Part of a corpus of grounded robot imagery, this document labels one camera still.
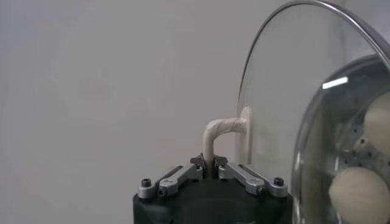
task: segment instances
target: white wall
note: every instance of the white wall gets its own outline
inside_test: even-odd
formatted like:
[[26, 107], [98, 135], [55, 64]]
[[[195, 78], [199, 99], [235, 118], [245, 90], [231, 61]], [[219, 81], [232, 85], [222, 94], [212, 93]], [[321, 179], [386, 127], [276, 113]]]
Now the white wall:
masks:
[[[281, 2], [0, 0], [1, 223], [131, 223], [139, 181], [236, 115]], [[231, 137], [216, 151], [233, 159]]]

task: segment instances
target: metal rim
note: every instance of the metal rim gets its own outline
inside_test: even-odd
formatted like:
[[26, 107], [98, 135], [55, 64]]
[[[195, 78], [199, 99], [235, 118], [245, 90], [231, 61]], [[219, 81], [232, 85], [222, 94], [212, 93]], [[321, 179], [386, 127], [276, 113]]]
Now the metal rim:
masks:
[[[252, 45], [250, 47], [249, 53], [246, 58], [245, 67], [243, 71], [243, 75], [241, 77], [241, 83], [239, 87], [239, 95], [238, 95], [238, 111], [240, 110], [240, 98], [241, 98], [241, 92], [243, 90], [243, 81], [245, 79], [245, 74], [247, 71], [247, 67], [249, 64], [249, 60], [252, 56], [252, 52], [254, 51], [254, 48], [256, 46], [257, 40], [259, 39], [261, 33], [263, 32], [264, 28], [268, 25], [268, 23], [280, 12], [284, 11], [285, 9], [288, 9], [290, 7], [294, 7], [297, 5], [313, 5], [318, 6], [323, 9], [329, 10], [339, 17], [341, 17], [344, 21], [349, 23], [367, 42], [368, 44], [373, 48], [373, 50], [377, 53], [380, 60], [383, 62], [383, 64], [386, 66], [388, 71], [390, 71], [390, 45], [388, 42], [376, 31], [374, 30], [370, 25], [368, 25], [366, 22], [364, 22], [362, 19], [354, 15], [352, 12], [329, 2], [323, 2], [318, 0], [296, 0], [289, 3], [286, 3], [279, 7], [277, 10], [273, 11], [266, 21], [261, 25], [260, 29], [258, 30]], [[301, 134], [303, 132], [302, 126], [299, 129], [297, 139], [300, 139]], [[300, 205], [299, 205], [299, 199], [296, 198], [296, 194], [299, 194], [300, 191], [300, 150], [299, 146], [295, 145], [295, 152], [294, 152], [294, 158], [293, 158], [293, 170], [292, 170], [292, 176], [291, 176], [291, 182], [292, 182], [292, 194], [294, 197], [294, 223], [300, 223], [301, 216], [300, 216]]]
[[354, 15], [352, 12], [329, 2], [323, 2], [318, 0], [296, 0], [292, 2], [288, 2], [282, 6], [280, 6], [277, 10], [273, 11], [266, 21], [261, 25], [260, 29], [256, 33], [255, 39], [252, 42], [252, 45], [249, 49], [244, 72], [241, 77], [241, 83], [239, 86], [239, 95], [238, 99], [241, 96], [242, 88], [243, 88], [243, 81], [245, 78], [245, 73], [249, 64], [250, 56], [252, 56], [252, 52], [254, 51], [254, 48], [256, 46], [257, 40], [259, 39], [261, 33], [263, 32], [264, 28], [268, 25], [268, 23], [280, 12], [284, 11], [285, 9], [288, 9], [290, 7], [296, 6], [296, 5], [314, 5], [321, 7], [323, 9], [327, 9], [338, 16], [340, 16], [344, 21], [348, 22], [360, 35], [370, 44], [370, 46], [374, 49], [374, 51], [379, 55], [382, 62], [385, 64], [387, 69], [390, 71], [390, 45], [388, 42], [376, 31], [374, 28], [372, 28], [370, 25], [368, 25], [366, 22], [364, 22], [362, 19]]

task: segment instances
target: glass lid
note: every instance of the glass lid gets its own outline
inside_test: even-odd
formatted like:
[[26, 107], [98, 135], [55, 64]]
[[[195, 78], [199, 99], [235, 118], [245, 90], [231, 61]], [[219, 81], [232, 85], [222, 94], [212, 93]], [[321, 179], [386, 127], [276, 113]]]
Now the glass lid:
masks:
[[238, 111], [251, 107], [251, 162], [289, 183], [295, 223], [389, 220], [389, 49], [355, 15], [320, 1], [288, 3], [260, 28]]

